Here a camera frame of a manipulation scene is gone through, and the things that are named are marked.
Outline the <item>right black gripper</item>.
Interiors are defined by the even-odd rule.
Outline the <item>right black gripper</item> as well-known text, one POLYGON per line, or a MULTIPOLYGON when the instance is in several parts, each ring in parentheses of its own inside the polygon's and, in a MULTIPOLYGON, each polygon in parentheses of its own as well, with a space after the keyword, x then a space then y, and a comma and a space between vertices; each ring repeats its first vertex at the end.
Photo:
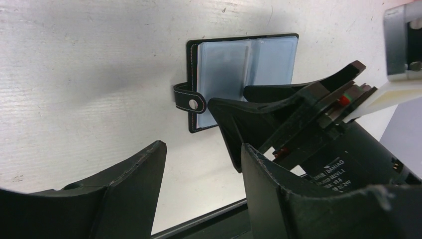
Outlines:
POLYGON ((311 182, 338 192, 370 184, 421 185, 414 174, 355 120, 345 122, 375 92, 352 80, 366 66, 356 60, 326 78, 289 85, 251 85, 252 103, 287 103, 274 115, 282 125, 271 137, 274 162, 301 167, 311 182))

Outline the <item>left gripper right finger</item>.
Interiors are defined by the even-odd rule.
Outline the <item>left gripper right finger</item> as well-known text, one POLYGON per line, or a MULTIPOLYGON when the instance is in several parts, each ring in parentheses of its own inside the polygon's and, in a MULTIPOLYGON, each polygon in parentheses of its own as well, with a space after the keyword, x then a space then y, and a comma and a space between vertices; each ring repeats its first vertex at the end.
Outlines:
POLYGON ((241 166, 256 239, 419 239, 421 186, 370 185, 340 193, 305 180, 250 144, 241 166))

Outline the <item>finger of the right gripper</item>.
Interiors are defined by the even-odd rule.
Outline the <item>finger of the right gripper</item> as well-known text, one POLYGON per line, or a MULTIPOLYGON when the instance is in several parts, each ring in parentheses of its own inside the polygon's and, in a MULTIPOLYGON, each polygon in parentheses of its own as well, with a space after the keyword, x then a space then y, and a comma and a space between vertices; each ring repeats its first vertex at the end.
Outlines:
POLYGON ((265 153, 292 169, 314 153, 314 95, 306 89, 246 89, 246 101, 212 98, 216 120, 235 170, 242 172, 242 145, 265 153))

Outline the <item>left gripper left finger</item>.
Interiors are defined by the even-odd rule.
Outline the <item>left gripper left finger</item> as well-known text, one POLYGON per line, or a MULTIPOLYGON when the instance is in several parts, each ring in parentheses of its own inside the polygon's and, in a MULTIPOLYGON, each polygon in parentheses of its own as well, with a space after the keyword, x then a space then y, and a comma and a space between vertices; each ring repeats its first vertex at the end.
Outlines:
POLYGON ((1 238, 150 238, 166 154, 166 144, 158 140, 61 190, 1 190, 1 238))

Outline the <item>black leather card holder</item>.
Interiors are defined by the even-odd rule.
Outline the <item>black leather card holder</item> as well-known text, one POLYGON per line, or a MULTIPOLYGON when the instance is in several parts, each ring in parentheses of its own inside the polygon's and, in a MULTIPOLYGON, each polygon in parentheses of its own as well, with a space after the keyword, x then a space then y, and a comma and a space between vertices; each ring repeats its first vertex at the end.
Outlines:
POLYGON ((207 107, 211 98, 244 101, 246 86, 290 84, 298 41, 296 33, 189 40, 187 80, 173 86, 189 132, 217 125, 207 107))

